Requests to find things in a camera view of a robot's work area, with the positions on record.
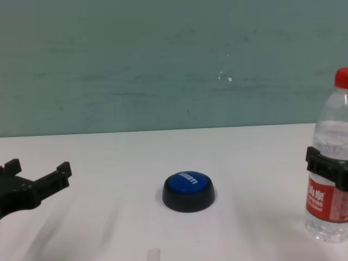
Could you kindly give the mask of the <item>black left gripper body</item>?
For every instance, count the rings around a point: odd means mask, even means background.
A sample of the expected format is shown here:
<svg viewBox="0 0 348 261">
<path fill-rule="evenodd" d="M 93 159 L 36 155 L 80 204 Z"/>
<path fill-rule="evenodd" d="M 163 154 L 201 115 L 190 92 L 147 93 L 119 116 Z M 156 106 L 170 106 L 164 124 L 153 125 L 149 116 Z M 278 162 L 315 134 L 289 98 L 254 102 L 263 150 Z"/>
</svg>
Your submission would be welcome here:
<svg viewBox="0 0 348 261">
<path fill-rule="evenodd" d="M 42 201 L 38 192 L 42 180 L 43 177 L 31 181 L 1 174 L 1 219 L 14 212 L 37 208 Z"/>
</svg>

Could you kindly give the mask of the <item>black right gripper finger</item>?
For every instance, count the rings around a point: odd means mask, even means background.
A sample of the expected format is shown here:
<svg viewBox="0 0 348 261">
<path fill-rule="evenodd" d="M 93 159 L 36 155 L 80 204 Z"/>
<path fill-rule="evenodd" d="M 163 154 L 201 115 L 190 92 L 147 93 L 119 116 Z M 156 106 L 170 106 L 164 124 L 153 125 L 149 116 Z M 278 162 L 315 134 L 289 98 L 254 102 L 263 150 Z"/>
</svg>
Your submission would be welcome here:
<svg viewBox="0 0 348 261">
<path fill-rule="evenodd" d="M 309 146 L 306 162 L 309 172 L 333 182 L 339 190 L 347 190 L 347 160 L 323 156 L 319 150 Z"/>
</svg>

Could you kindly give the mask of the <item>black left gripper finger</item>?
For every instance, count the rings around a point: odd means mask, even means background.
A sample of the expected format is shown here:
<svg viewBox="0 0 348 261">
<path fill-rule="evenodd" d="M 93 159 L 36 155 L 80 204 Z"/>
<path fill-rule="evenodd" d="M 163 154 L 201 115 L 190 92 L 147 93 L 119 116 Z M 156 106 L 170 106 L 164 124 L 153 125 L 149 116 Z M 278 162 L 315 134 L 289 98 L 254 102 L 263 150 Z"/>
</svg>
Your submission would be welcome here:
<svg viewBox="0 0 348 261">
<path fill-rule="evenodd" d="M 55 171 L 47 174 L 34 182 L 35 203 L 41 203 L 46 198 L 69 187 L 69 178 L 72 176 L 68 161 L 60 164 Z"/>
<path fill-rule="evenodd" d="M 0 167 L 0 176 L 16 176 L 22 171 L 19 159 L 12 159 Z"/>
</svg>

